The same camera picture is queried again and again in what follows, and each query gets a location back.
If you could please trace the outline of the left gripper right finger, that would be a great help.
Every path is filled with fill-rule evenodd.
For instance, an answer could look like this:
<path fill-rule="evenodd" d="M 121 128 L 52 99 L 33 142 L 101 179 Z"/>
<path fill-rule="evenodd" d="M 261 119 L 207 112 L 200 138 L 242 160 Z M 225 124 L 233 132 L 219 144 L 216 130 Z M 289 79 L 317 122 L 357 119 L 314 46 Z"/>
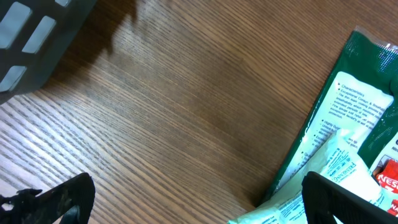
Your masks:
<path fill-rule="evenodd" d="M 397 218 L 316 172 L 302 181 L 308 224 L 396 224 Z"/>

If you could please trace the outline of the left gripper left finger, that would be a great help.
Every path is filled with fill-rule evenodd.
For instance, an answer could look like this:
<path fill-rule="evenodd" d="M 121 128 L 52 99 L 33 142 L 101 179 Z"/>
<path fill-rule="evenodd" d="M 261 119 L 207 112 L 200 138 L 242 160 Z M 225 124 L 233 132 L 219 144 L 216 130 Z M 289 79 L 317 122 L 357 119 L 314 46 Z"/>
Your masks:
<path fill-rule="evenodd" d="M 46 191 L 19 190 L 12 197 L 1 196 L 1 223 L 87 224 L 95 201 L 95 185 L 84 172 Z"/>

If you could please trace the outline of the light green snack pouch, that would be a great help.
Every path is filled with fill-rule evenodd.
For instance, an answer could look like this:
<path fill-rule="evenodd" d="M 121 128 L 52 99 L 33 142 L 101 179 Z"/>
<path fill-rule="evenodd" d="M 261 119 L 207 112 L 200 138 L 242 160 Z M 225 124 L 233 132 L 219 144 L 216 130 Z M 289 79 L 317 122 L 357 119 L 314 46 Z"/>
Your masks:
<path fill-rule="evenodd" d="M 337 130 L 268 201 L 252 212 L 229 222 L 234 224 L 306 223 L 302 181 L 310 171 L 319 173 L 384 211 L 389 210 L 397 194 L 382 188 L 371 177 L 371 171 L 367 165 L 347 143 L 353 134 L 352 130 Z"/>

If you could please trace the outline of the red Nescafe coffee stick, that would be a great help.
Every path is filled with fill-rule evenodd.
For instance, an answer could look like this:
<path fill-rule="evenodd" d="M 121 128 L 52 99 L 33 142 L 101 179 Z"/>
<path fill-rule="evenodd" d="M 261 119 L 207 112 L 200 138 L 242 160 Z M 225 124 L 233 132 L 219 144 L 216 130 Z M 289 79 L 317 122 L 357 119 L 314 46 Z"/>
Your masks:
<path fill-rule="evenodd" d="M 376 176 L 376 180 L 382 188 L 396 197 L 392 200 L 387 212 L 397 217 L 397 162 L 392 159 L 388 160 L 384 170 Z"/>

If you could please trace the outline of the green 3M gloves package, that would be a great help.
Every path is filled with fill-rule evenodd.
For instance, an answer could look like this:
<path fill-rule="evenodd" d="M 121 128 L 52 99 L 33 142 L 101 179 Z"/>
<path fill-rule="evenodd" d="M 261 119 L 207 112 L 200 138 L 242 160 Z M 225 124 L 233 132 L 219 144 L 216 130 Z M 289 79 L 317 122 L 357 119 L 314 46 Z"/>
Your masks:
<path fill-rule="evenodd" d="M 357 26 L 350 34 L 271 186 L 269 200 L 337 130 L 371 166 L 397 134 L 397 46 Z"/>

